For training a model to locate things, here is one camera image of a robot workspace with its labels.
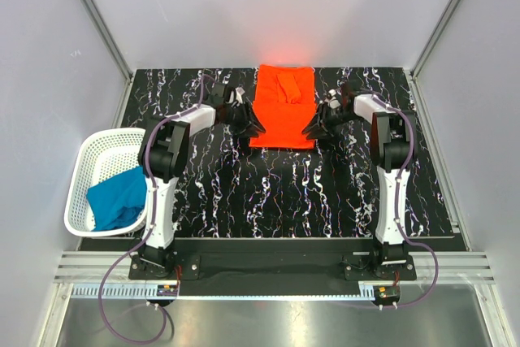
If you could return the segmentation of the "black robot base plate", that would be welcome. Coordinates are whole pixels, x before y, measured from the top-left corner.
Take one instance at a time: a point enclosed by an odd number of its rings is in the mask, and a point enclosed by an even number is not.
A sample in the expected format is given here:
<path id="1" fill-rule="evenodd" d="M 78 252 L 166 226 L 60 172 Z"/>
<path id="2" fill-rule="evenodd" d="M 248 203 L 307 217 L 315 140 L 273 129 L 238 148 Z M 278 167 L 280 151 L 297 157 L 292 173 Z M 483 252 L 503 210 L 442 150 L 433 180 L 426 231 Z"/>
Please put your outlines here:
<path id="1" fill-rule="evenodd" d="M 338 293 L 360 282 L 414 281 L 408 245 L 367 239 L 176 239 L 166 249 L 146 246 L 132 257 L 134 280 L 180 284 L 309 289 Z"/>

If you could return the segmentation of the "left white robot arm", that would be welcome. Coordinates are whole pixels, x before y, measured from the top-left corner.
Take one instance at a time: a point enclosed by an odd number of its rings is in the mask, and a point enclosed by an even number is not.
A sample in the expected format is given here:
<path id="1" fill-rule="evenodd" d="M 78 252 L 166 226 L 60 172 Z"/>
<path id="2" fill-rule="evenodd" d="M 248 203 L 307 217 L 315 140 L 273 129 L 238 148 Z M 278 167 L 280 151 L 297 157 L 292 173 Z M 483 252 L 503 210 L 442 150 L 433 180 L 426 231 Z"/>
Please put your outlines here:
<path id="1" fill-rule="evenodd" d="M 226 124 L 238 137 L 245 138 L 266 131 L 247 102 L 224 103 L 216 108 L 200 104 L 175 115 L 149 119 L 138 154 L 147 186 L 143 238 L 147 246 L 166 249 L 174 241 L 174 192 L 189 159 L 190 138 L 216 124 Z"/>

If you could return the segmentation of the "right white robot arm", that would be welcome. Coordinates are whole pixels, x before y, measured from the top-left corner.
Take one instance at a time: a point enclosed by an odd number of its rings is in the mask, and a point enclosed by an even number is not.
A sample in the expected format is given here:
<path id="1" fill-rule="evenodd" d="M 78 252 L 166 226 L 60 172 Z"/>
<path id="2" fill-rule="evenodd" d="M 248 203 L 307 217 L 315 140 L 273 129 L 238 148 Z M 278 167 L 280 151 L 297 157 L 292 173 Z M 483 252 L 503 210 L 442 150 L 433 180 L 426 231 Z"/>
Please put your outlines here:
<path id="1" fill-rule="evenodd" d="M 339 125 L 356 119 L 370 125 L 370 159 L 379 178 L 375 239 L 382 245 L 401 245 L 405 242 L 407 184 L 417 153 L 415 113 L 401 111 L 377 93 L 363 90 L 319 103 L 302 134 L 308 140 L 326 139 Z"/>

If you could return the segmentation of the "orange t-shirt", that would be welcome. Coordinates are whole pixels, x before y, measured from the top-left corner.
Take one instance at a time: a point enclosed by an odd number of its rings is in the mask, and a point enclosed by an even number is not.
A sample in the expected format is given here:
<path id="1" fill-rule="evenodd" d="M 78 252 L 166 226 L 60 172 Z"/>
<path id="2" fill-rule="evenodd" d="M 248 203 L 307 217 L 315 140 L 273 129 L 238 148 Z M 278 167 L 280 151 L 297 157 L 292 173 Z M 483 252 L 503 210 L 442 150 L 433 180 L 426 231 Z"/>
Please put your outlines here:
<path id="1" fill-rule="evenodd" d="M 253 112 L 266 131 L 250 139 L 251 147 L 313 149 L 302 131 L 316 113 L 314 69 L 261 65 Z"/>

